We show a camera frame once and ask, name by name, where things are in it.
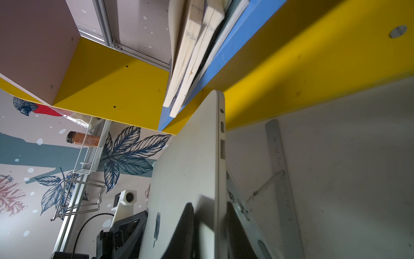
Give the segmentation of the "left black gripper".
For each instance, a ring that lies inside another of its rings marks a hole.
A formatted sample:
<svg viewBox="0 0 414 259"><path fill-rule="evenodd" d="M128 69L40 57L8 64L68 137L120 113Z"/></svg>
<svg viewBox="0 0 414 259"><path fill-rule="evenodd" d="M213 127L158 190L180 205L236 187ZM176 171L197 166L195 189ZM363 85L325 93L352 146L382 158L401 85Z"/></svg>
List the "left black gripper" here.
<svg viewBox="0 0 414 259"><path fill-rule="evenodd" d="M148 219L147 211L117 221L110 231L97 235L97 259L137 259L143 232Z"/></svg>

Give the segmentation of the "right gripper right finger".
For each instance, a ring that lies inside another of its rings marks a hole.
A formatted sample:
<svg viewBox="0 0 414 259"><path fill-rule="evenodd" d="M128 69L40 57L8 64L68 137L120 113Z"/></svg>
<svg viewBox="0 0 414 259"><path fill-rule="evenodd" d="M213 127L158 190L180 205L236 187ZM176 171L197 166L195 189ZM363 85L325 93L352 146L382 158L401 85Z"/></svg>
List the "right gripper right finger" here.
<svg viewBox="0 0 414 259"><path fill-rule="evenodd" d="M233 205L227 202L226 234L229 259L257 259Z"/></svg>

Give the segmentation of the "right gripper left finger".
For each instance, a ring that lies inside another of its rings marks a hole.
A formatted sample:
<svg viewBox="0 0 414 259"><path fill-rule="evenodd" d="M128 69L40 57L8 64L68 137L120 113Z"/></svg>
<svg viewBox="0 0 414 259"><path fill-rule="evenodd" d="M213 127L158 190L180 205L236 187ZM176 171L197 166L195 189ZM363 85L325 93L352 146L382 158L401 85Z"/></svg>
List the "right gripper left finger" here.
<svg viewBox="0 0 414 259"><path fill-rule="evenodd" d="M187 203L162 259L192 259L194 240L194 207Z"/></svg>

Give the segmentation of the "silver laptop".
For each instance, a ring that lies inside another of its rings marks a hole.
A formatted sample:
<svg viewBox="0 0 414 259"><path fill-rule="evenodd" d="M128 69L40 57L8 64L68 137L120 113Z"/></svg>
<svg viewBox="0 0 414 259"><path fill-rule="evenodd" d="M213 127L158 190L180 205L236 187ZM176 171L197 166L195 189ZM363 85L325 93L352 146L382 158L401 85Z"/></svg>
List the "silver laptop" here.
<svg viewBox="0 0 414 259"><path fill-rule="evenodd" d="M187 203L193 257L226 259L225 98L211 91L155 163L139 257L160 259Z"/></svg>

